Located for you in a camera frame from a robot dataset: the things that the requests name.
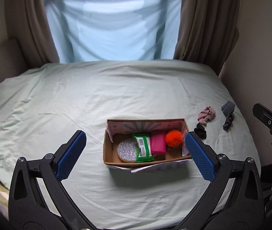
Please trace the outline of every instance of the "metal bolt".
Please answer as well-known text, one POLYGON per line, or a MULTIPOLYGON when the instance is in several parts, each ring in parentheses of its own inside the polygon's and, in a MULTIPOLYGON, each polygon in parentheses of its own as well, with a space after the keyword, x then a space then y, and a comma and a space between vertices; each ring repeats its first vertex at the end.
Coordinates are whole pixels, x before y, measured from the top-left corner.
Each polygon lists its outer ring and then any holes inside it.
POLYGON ((254 159, 251 158, 251 157, 248 157, 248 158, 247 158, 247 161, 248 161, 249 163, 254 163, 254 159))
POLYGON ((218 158, 219 158, 220 160, 225 160, 225 159, 226 159, 226 155, 224 155, 224 154, 219 154, 219 155, 218 155, 218 158))
POLYGON ((18 163, 22 163, 23 161, 24 161, 24 157, 19 157, 17 160, 18 163))
POLYGON ((53 157, 53 154, 48 153, 44 156, 45 159, 50 160, 53 157))

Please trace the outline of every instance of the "fluffy orange ball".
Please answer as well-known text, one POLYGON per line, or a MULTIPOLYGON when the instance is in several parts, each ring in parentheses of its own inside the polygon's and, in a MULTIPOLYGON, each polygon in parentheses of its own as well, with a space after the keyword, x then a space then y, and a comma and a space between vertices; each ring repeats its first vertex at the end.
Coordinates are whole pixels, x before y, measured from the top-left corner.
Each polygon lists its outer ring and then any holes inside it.
POLYGON ((166 144, 170 148, 176 148, 183 142, 183 135, 178 130, 171 130, 166 134, 166 144))

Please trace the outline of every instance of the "cardboard box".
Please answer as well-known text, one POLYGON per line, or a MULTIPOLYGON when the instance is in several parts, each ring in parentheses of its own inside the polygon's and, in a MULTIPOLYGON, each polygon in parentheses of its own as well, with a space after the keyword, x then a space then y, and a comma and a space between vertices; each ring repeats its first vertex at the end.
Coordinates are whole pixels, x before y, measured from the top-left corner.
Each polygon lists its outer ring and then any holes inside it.
POLYGON ((163 170, 185 166, 186 162, 191 160, 185 143, 180 148, 167 150, 165 156, 156 157, 156 160, 153 162, 126 163, 117 154, 119 143, 124 139, 131 138, 133 134, 149 134, 153 130, 170 131, 173 129, 181 131, 184 138, 189 132, 184 119, 107 120, 103 145, 104 163, 111 169, 129 170, 130 172, 163 170))

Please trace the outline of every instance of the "green wipes package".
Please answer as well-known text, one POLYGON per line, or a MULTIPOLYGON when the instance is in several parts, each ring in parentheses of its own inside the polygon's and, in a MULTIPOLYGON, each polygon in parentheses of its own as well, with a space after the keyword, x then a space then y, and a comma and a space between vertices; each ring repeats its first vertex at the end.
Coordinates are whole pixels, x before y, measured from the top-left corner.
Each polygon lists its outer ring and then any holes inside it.
POLYGON ((133 138, 137 144, 136 162, 141 163, 154 161, 150 148, 150 135, 134 134, 133 138))

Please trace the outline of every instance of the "round glittery object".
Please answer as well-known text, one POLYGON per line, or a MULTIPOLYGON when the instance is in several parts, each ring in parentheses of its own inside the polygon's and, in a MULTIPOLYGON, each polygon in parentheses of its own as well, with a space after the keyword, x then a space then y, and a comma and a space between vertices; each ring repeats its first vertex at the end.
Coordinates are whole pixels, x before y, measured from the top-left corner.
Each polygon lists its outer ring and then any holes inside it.
POLYGON ((119 143, 117 153, 122 161, 127 163, 136 162, 136 142, 133 138, 128 138, 119 143))

